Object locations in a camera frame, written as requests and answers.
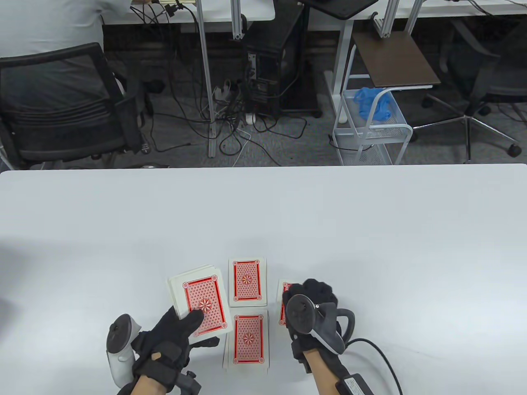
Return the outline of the person's left hand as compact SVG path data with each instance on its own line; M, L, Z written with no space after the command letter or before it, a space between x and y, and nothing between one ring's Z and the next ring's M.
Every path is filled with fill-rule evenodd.
M189 364L192 348L212 348L219 345L218 337L210 337L190 344L190 336L205 318L200 309L184 318L171 307L151 331L142 332L135 351L138 359L132 368L134 380L120 394L165 395L176 387L182 370Z

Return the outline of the person's right hand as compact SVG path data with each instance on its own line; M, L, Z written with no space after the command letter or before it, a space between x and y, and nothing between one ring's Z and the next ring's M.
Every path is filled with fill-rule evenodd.
M305 371L313 373L305 353L315 350L337 378L348 376L350 373L341 363L340 355L354 332L355 316L351 310L338 307L332 287L307 279L284 291L282 302L292 355L304 365Z

